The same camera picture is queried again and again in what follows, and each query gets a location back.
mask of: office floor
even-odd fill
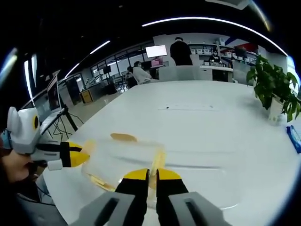
[[[74,120],[75,124],[77,125],[77,127],[81,127],[82,123],[81,121],[76,117],[78,116],[84,123],[86,121],[88,121],[94,114],[96,114],[100,109],[102,109],[103,107],[105,107],[109,102],[111,102],[112,100],[114,100],[116,97],[118,97],[119,95],[121,95],[122,92],[118,92],[112,95],[106,95],[101,97],[100,99],[90,103],[90,104],[83,104],[82,102],[71,107],[69,109],[69,113],[72,115],[72,119]],[[61,119],[63,120],[63,123],[61,120],[57,121],[58,122],[58,127],[60,130],[65,132],[65,128],[66,131],[70,134],[69,137],[71,136],[71,134],[74,132],[73,128],[71,127],[69,121],[67,120],[66,116],[62,116]],[[57,141],[66,141],[68,140],[68,137],[65,133],[61,133],[63,134],[63,137],[61,138],[61,134],[58,132],[57,129],[55,129],[55,126],[51,126],[49,129],[49,132],[51,133],[52,137],[54,140]]]

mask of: potted plant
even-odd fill
[[[295,76],[288,72],[285,74],[279,66],[271,66],[268,60],[261,55],[258,56],[255,66],[251,67],[246,76],[247,83],[256,81],[254,91],[260,99],[262,106],[270,109],[269,120],[278,121],[281,114],[287,114],[287,122],[298,117],[301,106],[300,100],[290,89],[292,83],[294,88],[298,85]]]

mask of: person in black jacket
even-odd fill
[[[170,46],[170,56],[174,59],[175,65],[192,65],[190,55],[189,46],[183,42],[181,37],[176,37],[175,42]]]

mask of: white tabletop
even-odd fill
[[[166,162],[171,166],[175,161],[178,168],[185,169],[179,173],[188,189],[206,197],[211,194],[198,188],[207,182],[214,184],[215,177],[207,181],[210,174],[202,171],[197,177],[198,161],[204,162],[202,156],[208,153],[227,156],[225,164],[220,161],[217,166],[234,176],[223,182],[237,195],[232,199],[237,205],[223,210],[234,226],[268,225],[285,204],[300,165],[285,128],[268,124],[252,88],[242,84],[172,81],[135,86],[89,119],[71,141],[83,144],[88,139],[109,139],[116,132],[164,144]],[[181,165],[175,155],[185,163]],[[44,177],[67,223],[75,221],[80,208],[103,193],[80,174],[80,167],[45,170]],[[159,225],[155,210],[148,209],[143,225]]]
[[[202,66],[200,66],[200,68],[201,69],[213,69],[213,70],[233,72],[233,68],[229,68],[229,67],[218,67],[218,66],[206,66],[206,65],[202,65]]]

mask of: ceiling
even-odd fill
[[[111,43],[87,57],[76,70],[91,66],[109,54],[123,48],[150,40],[164,33],[208,32],[224,34],[265,46],[269,51],[279,52],[263,38],[228,24],[208,21],[174,21],[141,27],[155,20],[178,16],[207,16],[229,20],[250,27],[269,37],[285,51],[295,55],[296,49],[289,41],[285,19],[292,17],[285,6],[259,3],[272,21],[273,30],[268,32],[262,20],[250,8],[235,8],[199,1],[142,2],[114,0],[98,3],[21,3],[17,8],[8,7],[2,15],[1,57],[12,47],[18,47],[22,57],[38,53],[38,74],[49,74],[61,69],[59,79],[93,49],[107,40]]]

